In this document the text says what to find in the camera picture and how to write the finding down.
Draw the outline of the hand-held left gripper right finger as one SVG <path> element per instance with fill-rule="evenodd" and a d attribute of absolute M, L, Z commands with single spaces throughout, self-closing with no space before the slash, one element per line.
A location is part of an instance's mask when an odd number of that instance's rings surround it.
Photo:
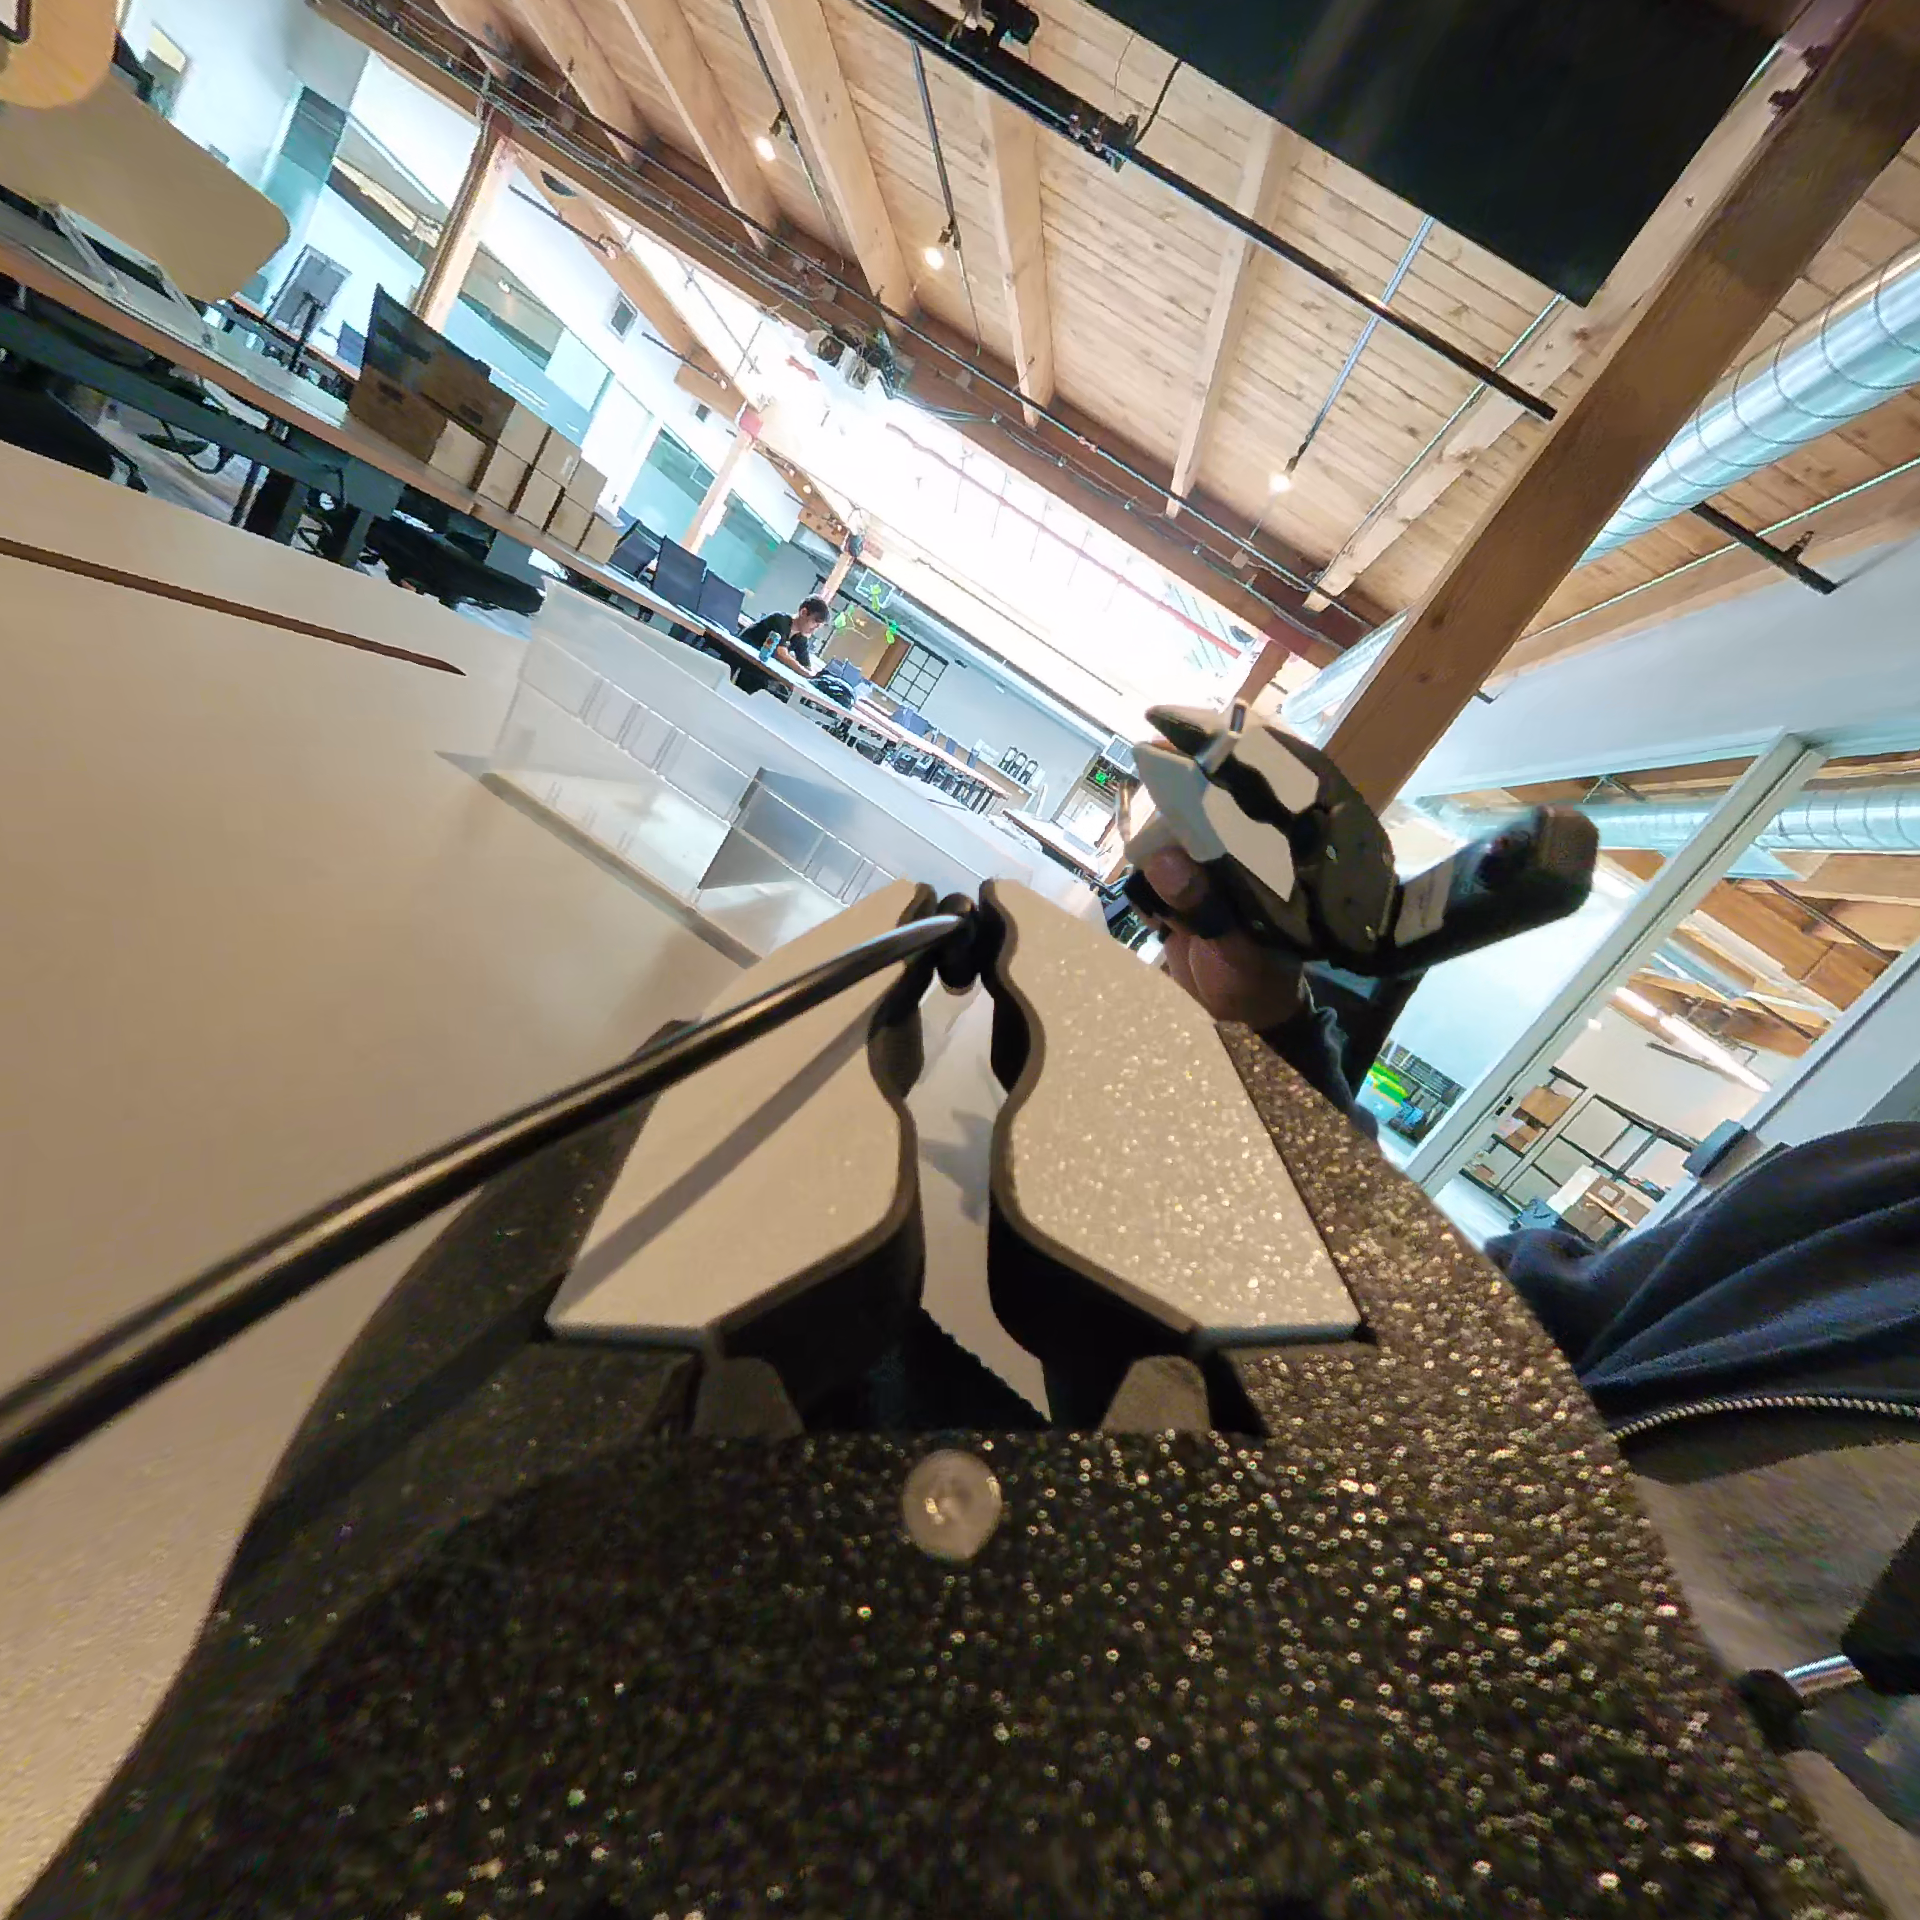
<path fill-rule="evenodd" d="M 1347 1342 L 1360 1310 L 1200 1004 L 1015 880 L 980 889 L 1004 1090 L 991 1296 L 1057 1423 L 1095 1428 L 1142 1359 Z"/>

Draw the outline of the wooden post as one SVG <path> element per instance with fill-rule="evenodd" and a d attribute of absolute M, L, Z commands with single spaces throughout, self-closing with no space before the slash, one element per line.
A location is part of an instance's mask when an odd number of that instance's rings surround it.
<path fill-rule="evenodd" d="M 1918 122 L 1918 4 L 1860 4 L 1329 740 L 1392 801 Z"/>

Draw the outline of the metal shelf rack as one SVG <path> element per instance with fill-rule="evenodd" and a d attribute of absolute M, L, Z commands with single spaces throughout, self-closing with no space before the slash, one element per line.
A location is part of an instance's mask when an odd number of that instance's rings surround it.
<path fill-rule="evenodd" d="M 1570 1232 L 1599 1249 L 1638 1230 L 1697 1151 L 1697 1137 L 1550 1068 L 1500 1104 L 1464 1173 L 1518 1225 Z"/>

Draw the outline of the person's right hand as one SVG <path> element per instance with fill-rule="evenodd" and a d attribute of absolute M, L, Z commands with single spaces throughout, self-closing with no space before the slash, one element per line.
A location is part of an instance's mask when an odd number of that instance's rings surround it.
<path fill-rule="evenodd" d="M 1308 1015 L 1305 980 L 1294 959 L 1252 938 L 1211 876 L 1187 853 L 1164 848 L 1142 862 L 1136 876 L 1169 910 L 1160 916 L 1161 970 L 1215 1022 L 1271 1036 Z"/>

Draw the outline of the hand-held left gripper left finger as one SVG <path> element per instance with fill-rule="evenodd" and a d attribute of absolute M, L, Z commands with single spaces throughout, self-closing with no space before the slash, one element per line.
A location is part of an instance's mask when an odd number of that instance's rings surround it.
<path fill-rule="evenodd" d="M 690 1359 L 696 1432 L 923 1432 L 920 1141 L 931 952 L 698 1069 L 647 1110 L 545 1333 Z"/>

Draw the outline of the silver air duct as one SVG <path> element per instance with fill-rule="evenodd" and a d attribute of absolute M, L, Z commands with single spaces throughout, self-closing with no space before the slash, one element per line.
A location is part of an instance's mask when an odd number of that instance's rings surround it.
<path fill-rule="evenodd" d="M 1679 426 L 1579 565 L 1691 511 L 1918 381 L 1918 249 L 1753 352 Z"/>

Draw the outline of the clear plastic organizer box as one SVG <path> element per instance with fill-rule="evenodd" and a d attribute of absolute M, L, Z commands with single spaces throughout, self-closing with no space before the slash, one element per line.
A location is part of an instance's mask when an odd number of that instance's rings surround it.
<path fill-rule="evenodd" d="M 936 896 L 1022 880 L 1095 913 L 1090 889 L 1019 834 L 563 584 L 532 620 L 484 777 L 738 957 L 896 880 Z"/>

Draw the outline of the black ceiling panel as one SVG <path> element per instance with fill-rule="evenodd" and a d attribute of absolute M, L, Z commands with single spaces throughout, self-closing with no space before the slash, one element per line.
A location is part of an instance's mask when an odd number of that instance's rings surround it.
<path fill-rule="evenodd" d="M 1114 2 L 1099 10 L 1586 304 L 1800 4 Z"/>

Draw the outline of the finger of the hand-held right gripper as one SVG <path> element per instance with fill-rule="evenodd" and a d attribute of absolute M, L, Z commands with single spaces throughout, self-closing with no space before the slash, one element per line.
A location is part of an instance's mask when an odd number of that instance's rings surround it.
<path fill-rule="evenodd" d="M 1313 937 L 1313 882 L 1326 853 L 1326 810 L 1314 767 L 1268 726 L 1211 720 L 1200 746 L 1202 873 L 1258 938 Z"/>
<path fill-rule="evenodd" d="M 1135 744 L 1142 789 L 1150 818 L 1135 831 L 1135 864 L 1182 850 L 1196 864 L 1215 864 L 1235 853 L 1236 801 L 1196 759 L 1138 740 Z"/>

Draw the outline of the row of cardboard boxes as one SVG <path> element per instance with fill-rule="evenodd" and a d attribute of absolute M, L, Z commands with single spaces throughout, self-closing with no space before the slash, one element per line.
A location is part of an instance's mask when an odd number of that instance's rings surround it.
<path fill-rule="evenodd" d="M 423 466 L 490 535 L 568 568 L 612 562 L 622 526 L 604 510 L 604 473 L 514 396 L 466 377 L 440 386 L 367 367 L 348 417 Z"/>

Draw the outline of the black monitor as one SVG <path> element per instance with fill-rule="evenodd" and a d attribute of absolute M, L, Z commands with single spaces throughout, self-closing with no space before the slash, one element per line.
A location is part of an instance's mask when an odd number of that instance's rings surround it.
<path fill-rule="evenodd" d="M 447 412 L 491 386 L 491 369 L 440 334 L 384 285 L 374 292 L 362 369 L 398 381 Z"/>

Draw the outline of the white glass partition frame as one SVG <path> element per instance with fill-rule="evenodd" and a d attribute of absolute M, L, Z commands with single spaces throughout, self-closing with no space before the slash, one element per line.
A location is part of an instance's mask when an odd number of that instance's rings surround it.
<path fill-rule="evenodd" d="M 1487 1072 L 1411 1156 L 1409 1176 L 1418 1185 L 1441 1193 L 1466 1168 L 1482 1133 L 1491 1130 L 1502 1097 L 1531 1086 L 1531 1077 L 1556 1061 L 1593 1005 L 1608 1001 L 1674 935 L 1740 854 L 1751 850 L 1761 829 L 1806 789 L 1826 756 L 1826 742 L 1804 736 L 1770 742 L 1691 824 L 1659 871 L 1627 897 L 1622 913 L 1595 932 L 1578 965 L 1552 983 L 1552 993 L 1522 993 L 1527 1022 L 1504 1032 Z"/>

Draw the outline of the long wood top desk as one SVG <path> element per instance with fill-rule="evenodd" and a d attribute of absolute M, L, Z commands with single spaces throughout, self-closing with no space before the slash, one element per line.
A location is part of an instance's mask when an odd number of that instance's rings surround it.
<path fill-rule="evenodd" d="M 624 605 L 649 608 L 671 623 L 696 632 L 716 637 L 728 632 L 726 626 L 714 626 L 704 620 L 700 609 L 682 608 L 638 578 L 593 562 L 556 535 L 538 529 L 495 500 L 482 498 L 471 486 L 458 484 L 443 470 L 423 464 L 368 429 L 367 422 L 348 416 L 340 400 L 330 397 L 294 369 L 262 353 L 241 352 L 232 334 L 206 327 L 204 322 L 188 322 L 186 328 L 178 328 L 175 322 L 159 324 L 137 305 L 128 305 L 116 292 L 114 281 L 74 274 L 57 256 L 38 250 L 38 247 L 20 247 L 15 236 L 6 236 L 3 268 L 6 276 L 32 287 L 40 296 L 83 316 L 87 322 L 112 330 L 116 337 L 145 352 L 160 353 L 169 365 L 216 384 L 250 409 L 286 424 L 290 433 L 299 433 L 303 447 L 306 444 L 324 444 L 338 453 L 340 464 L 379 469 L 398 489 L 432 495 L 447 511 L 484 522 L 502 540 L 547 552 L 568 574 L 599 582 Z"/>

